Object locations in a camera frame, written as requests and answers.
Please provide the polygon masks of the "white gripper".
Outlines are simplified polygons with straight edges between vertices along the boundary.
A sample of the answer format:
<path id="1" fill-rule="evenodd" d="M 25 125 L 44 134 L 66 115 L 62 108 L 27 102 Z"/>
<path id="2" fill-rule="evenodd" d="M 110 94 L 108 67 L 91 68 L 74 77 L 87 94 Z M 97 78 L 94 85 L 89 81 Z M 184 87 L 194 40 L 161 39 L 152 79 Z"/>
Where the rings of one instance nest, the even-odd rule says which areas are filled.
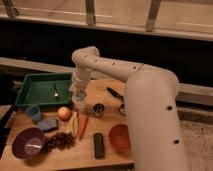
<path id="1" fill-rule="evenodd" d="M 85 91 L 89 83 L 88 79 L 79 79 L 75 74 L 72 75 L 71 81 L 72 83 L 69 87 L 69 90 L 73 93 Z"/>

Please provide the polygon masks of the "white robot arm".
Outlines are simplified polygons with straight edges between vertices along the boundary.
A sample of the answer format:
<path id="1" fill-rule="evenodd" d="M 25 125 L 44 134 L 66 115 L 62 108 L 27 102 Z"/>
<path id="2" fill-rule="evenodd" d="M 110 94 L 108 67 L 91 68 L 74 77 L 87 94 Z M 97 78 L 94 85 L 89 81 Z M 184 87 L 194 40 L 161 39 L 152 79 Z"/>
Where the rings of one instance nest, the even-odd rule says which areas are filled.
<path id="1" fill-rule="evenodd" d="M 134 171 L 190 171 L 176 108 L 177 76 L 155 66 L 103 58 L 94 46 L 72 53 L 72 101 L 80 108 L 94 70 L 125 83 Z"/>

